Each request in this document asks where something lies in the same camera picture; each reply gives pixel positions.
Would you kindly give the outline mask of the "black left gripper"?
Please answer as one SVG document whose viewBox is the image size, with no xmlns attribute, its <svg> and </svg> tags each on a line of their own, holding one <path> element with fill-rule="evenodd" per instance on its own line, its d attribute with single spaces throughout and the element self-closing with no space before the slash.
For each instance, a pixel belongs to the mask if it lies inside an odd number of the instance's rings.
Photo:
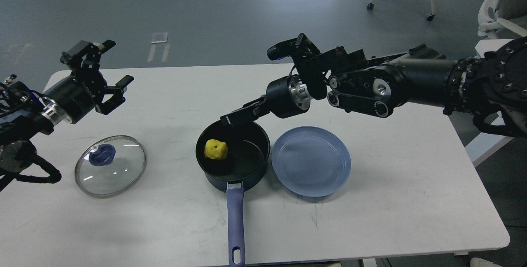
<svg viewBox="0 0 527 267">
<path fill-rule="evenodd" d="M 71 75 L 45 90 L 44 96 L 65 111 L 68 123 L 78 123 L 94 108 L 108 115 L 125 102 L 126 87 L 134 77 L 127 74 L 114 86 L 107 86 L 100 73 L 100 58 L 115 45 L 113 40 L 101 44 L 79 41 L 61 53 L 60 62 L 68 66 Z"/>
</svg>

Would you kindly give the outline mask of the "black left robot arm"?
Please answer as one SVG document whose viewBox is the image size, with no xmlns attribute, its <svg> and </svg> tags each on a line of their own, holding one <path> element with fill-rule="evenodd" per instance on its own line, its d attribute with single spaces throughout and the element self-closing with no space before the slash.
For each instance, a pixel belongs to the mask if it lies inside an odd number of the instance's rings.
<svg viewBox="0 0 527 267">
<path fill-rule="evenodd" d="M 37 153 L 31 139 L 38 133 L 49 135 L 62 121 L 78 123 L 95 110 L 107 115 L 125 102 L 126 87 L 134 78 L 124 76 L 110 86 L 100 72 L 100 58 L 116 45 L 78 42 L 63 52 L 61 63 L 71 74 L 45 92 L 28 88 L 12 74 L 1 81 L 1 188 L 12 181 L 55 184 L 60 171 Z"/>
</svg>

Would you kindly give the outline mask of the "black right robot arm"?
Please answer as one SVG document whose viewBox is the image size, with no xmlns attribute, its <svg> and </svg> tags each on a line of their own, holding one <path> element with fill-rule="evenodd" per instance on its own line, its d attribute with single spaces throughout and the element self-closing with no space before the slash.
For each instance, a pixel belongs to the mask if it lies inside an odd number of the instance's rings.
<svg viewBox="0 0 527 267">
<path fill-rule="evenodd" d="M 407 102 L 441 107 L 444 115 L 473 115 L 486 134 L 525 138 L 526 38 L 513 39 L 481 58 L 446 60 L 420 44 L 406 53 L 367 59 L 342 46 L 322 53 L 304 34 L 271 46 L 270 60 L 291 57 L 296 74 L 269 83 L 266 93 L 220 118 L 232 128 L 269 113 L 288 118 L 306 113 L 311 100 L 378 118 Z"/>
</svg>

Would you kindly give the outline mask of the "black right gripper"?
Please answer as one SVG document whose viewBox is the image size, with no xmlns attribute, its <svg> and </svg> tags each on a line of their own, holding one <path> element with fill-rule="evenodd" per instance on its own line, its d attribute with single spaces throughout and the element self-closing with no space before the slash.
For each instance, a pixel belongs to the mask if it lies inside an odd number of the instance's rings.
<svg viewBox="0 0 527 267">
<path fill-rule="evenodd" d="M 289 118 L 307 113 L 311 96 L 299 76 L 286 76 L 267 86 L 265 96 L 247 102 L 241 108 L 220 117 L 223 126 L 232 128 L 249 124 L 269 113 L 278 118 Z"/>
</svg>

